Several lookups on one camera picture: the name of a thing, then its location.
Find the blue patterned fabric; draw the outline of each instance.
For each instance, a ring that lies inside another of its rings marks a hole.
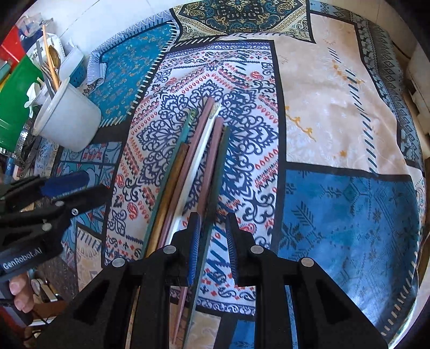
[[[152,213],[154,197],[187,111],[196,109],[201,114],[209,96],[220,103],[218,115],[232,128],[219,205],[223,209],[238,207],[241,226],[257,231],[258,241],[268,245],[276,200],[279,127],[274,82],[269,42],[221,41],[205,48],[171,52],[165,57],[134,115],[132,141],[124,148],[107,224],[105,263],[117,256],[135,259],[142,246],[145,248],[148,212]],[[184,221],[196,209],[204,168],[205,160],[185,205]],[[216,229],[222,231],[223,224],[220,212]],[[220,234],[213,231],[217,243],[211,247],[206,287],[201,288],[199,301],[226,307],[237,297],[242,301],[240,309],[251,312],[255,297],[252,291],[234,288],[226,263],[226,243]]]
[[[278,255],[313,258],[381,332],[393,309],[396,318],[405,318],[417,292],[411,275],[419,216],[410,177],[306,164],[287,168]]]
[[[306,0],[205,0],[172,10],[182,25],[180,41],[232,33],[283,33],[313,42]]]
[[[60,162],[54,168],[54,176],[59,177],[72,172],[85,171],[89,174],[87,187],[98,184],[110,187],[120,150],[120,142],[91,144],[78,153],[64,149]],[[105,212],[106,205],[103,205],[71,219],[71,225],[61,239],[64,250],[60,257],[73,270],[76,268],[77,223],[88,227],[93,233],[101,234]]]
[[[150,68],[171,39],[174,28],[172,23],[164,23],[101,55],[100,61],[107,65],[104,82],[88,96],[101,110],[101,126],[123,121],[127,112],[131,115],[129,110],[136,93],[148,79]]]
[[[231,344],[228,349],[254,348],[255,323],[238,320]]]
[[[57,155],[58,144],[52,143],[46,138],[42,138],[39,145],[39,151],[34,161],[35,176],[49,177],[51,175],[52,166],[54,165],[55,156]]]
[[[97,47],[93,52],[91,52],[88,61],[88,69],[87,69],[87,83],[92,84],[99,79],[103,81],[106,75],[106,63],[100,61],[100,57],[106,51],[115,47],[116,45],[126,41],[127,39],[134,37],[137,34],[140,34],[147,29],[155,27],[156,25],[166,23],[168,21],[173,20],[172,15],[169,10],[162,11],[157,13],[151,17],[148,17],[138,23],[135,23],[128,27],[126,30],[121,31],[114,36],[112,36],[109,40],[106,40],[99,47]]]

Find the screw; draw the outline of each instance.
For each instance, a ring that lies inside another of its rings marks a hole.
[[[112,265],[113,265],[115,268],[119,268],[120,266],[123,266],[125,263],[126,263],[126,260],[125,260],[124,258],[121,258],[121,257],[115,258],[115,259],[112,261]]]
[[[165,254],[172,254],[176,252],[176,247],[173,245],[167,245],[163,248]]]
[[[52,229],[52,224],[51,223],[45,223],[42,225],[42,230],[45,232],[48,232]]]
[[[254,254],[261,254],[263,253],[264,248],[262,248],[260,245],[254,245],[251,247],[251,252]]]
[[[301,260],[301,263],[304,266],[307,266],[308,268],[310,268],[311,266],[313,266],[313,259],[309,257],[305,257]]]

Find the spoon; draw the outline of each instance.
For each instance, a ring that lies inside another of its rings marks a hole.
[[[47,66],[45,66],[45,65],[42,65],[40,68],[46,74],[46,76],[48,77],[49,84],[51,86],[53,86],[54,82],[53,82],[53,78],[52,78],[51,72],[49,71],[49,68]]]
[[[54,90],[55,90],[55,92],[57,92],[58,89],[60,88],[60,82],[57,79],[57,74],[55,73],[54,63],[52,62],[52,57],[49,53],[48,41],[46,38],[46,27],[44,24],[42,25],[42,32],[43,32],[43,44],[45,45],[46,60],[48,61],[49,71],[51,72],[51,75],[52,75],[52,82],[54,83]]]
[[[55,85],[55,83],[54,83],[54,79],[56,79],[56,81],[58,82],[58,85],[60,85],[60,79],[59,79],[59,77],[58,77],[58,74],[57,74],[57,71],[55,70],[55,69],[53,69],[52,70],[52,72],[51,72],[51,70],[49,69],[49,67],[47,66],[47,63],[45,62],[44,64],[43,64],[43,66],[41,66],[41,68],[42,68],[42,70],[45,72],[45,74],[49,77],[49,79],[51,80],[51,85],[52,84],[54,84]]]
[[[39,57],[39,64],[40,64],[40,67],[42,67],[43,66],[42,48],[40,47],[39,41],[36,41],[36,48],[37,48],[37,56]],[[52,91],[51,85],[48,81],[48,77],[46,76],[46,74],[43,70],[42,70],[42,75],[43,75],[43,79],[45,80],[45,84],[46,84],[46,88],[48,89],[49,96],[51,97],[51,99],[53,99],[54,98],[54,92]]]
[[[60,67],[61,67],[60,55],[58,54],[58,51],[55,49],[55,47],[52,45],[49,46],[48,50],[49,50],[49,54],[51,55],[52,62],[54,63],[54,67],[57,70],[57,73],[59,75]]]

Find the paisley pattern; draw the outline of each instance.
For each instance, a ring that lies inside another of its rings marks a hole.
[[[180,41],[232,33],[283,33],[313,42],[307,0],[205,0],[173,8]]]
[[[123,41],[100,57],[107,65],[104,82],[88,98],[101,110],[101,126],[123,121],[130,114],[140,85],[162,48],[171,39],[175,26],[171,22],[144,31]]]
[[[264,68],[262,61],[267,62]],[[119,255],[128,259],[140,256],[147,239],[144,232],[148,218],[186,119],[186,111],[197,109],[201,113],[208,96],[221,104],[219,116],[232,127],[222,203],[235,209],[243,226],[250,226],[255,232],[258,226],[258,239],[264,244],[269,243],[278,154],[276,86],[271,63],[271,47],[267,42],[213,43],[202,49],[167,55],[154,78],[153,86],[157,88],[147,90],[132,121],[130,142],[120,162],[109,213],[105,263]],[[192,125],[190,136],[197,121]],[[183,224],[197,205],[204,168],[205,158],[190,191]],[[275,169],[272,181],[259,178],[267,168]],[[131,207],[138,208],[137,217]],[[219,220],[222,225],[222,212]],[[139,226],[140,234],[129,235],[128,232],[135,231],[136,226]],[[221,238],[217,231],[213,234]],[[207,277],[224,280],[224,289],[218,293],[214,281],[211,286],[207,284],[203,292],[205,297],[224,300],[234,297],[236,291],[231,281],[230,284],[227,281],[230,272],[225,272],[227,269],[217,271],[220,263],[228,268],[225,241],[219,245],[220,250],[214,247],[213,253],[223,256],[223,262],[210,261]],[[247,292],[251,296],[241,292],[242,298],[252,301],[252,291]]]

